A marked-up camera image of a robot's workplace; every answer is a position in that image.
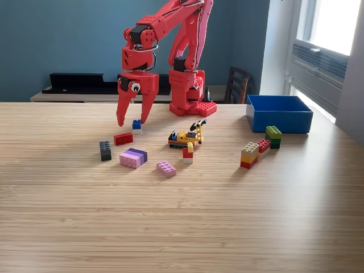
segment blue bin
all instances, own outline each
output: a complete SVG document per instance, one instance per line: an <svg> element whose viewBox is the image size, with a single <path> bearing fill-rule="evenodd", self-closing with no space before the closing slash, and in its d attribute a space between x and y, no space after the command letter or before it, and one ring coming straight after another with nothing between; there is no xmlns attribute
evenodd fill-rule
<svg viewBox="0 0 364 273"><path fill-rule="evenodd" d="M313 111L296 96L248 96L246 115L255 133L276 126L283 134L309 133Z"/></svg>

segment blue wall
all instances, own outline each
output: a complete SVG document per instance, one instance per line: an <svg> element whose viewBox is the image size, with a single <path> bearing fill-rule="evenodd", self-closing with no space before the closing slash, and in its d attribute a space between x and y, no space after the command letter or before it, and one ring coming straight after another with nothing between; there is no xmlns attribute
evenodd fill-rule
<svg viewBox="0 0 364 273"><path fill-rule="evenodd" d="M50 85L49 74L53 72L104 73L106 81L115 81L121 71L124 29L157 12L166 1L0 0L0 101L29 101ZM206 71L208 85L225 85L231 65L259 76L266 33L264 17L268 17L265 4L260 11L261 1L269 3L214 1L199 66ZM247 24L253 28L248 20L257 23L257 30L245 29ZM168 56L176 33L177 29L160 42L153 72L168 73Z"/></svg>
<svg viewBox="0 0 364 273"><path fill-rule="evenodd" d="M260 90L270 0L237 0L231 65L249 72Z"/></svg>

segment red robotic arm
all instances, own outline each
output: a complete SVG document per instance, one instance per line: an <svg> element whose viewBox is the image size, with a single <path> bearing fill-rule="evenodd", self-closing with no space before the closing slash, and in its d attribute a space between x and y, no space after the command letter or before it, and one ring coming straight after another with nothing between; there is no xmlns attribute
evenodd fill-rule
<svg viewBox="0 0 364 273"><path fill-rule="evenodd" d="M179 23L182 25L168 61L174 68L169 72L172 86L170 109L178 115L186 114L190 109L192 111L187 114L196 114L198 103L202 103L205 81L204 72L196 69L205 44L212 6L213 0L170 0L155 15L145 16L135 28L124 31L127 44L122 50L122 68L131 72L121 73L118 81L117 118L120 126L124 124L130 101L139 92L143 100L141 120L145 123L159 86L159 76L148 72L156 62L153 50ZM182 56L187 46L189 52L185 59Z"/></svg>

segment window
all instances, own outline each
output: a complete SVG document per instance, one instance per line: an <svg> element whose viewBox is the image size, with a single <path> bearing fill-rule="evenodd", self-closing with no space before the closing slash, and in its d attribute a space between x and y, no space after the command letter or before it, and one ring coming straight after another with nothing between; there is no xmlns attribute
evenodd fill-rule
<svg viewBox="0 0 364 273"><path fill-rule="evenodd" d="M361 0L304 0L297 39L349 56Z"/></svg>
<svg viewBox="0 0 364 273"><path fill-rule="evenodd" d="M361 0L295 1L285 94L292 94L294 86L336 116L360 4Z"/></svg>
<svg viewBox="0 0 364 273"><path fill-rule="evenodd" d="M333 124L335 124L336 119L334 116L330 115L324 108L315 103L309 97L307 97L304 93L296 89L294 86L291 87L291 94L293 96L298 96L308 107L313 107L317 111L319 111L322 115L324 115L328 120L330 120Z"/></svg>

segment pink lego brick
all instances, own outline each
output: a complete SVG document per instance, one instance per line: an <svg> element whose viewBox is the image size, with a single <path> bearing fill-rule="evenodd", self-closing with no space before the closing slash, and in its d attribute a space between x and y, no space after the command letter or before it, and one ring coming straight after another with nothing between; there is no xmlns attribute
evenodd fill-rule
<svg viewBox="0 0 364 273"><path fill-rule="evenodd" d="M166 178L176 175L176 169L165 160L157 163L157 170Z"/></svg>
<svg viewBox="0 0 364 273"><path fill-rule="evenodd" d="M120 165L137 169L141 166L140 157L123 152L120 155Z"/></svg>

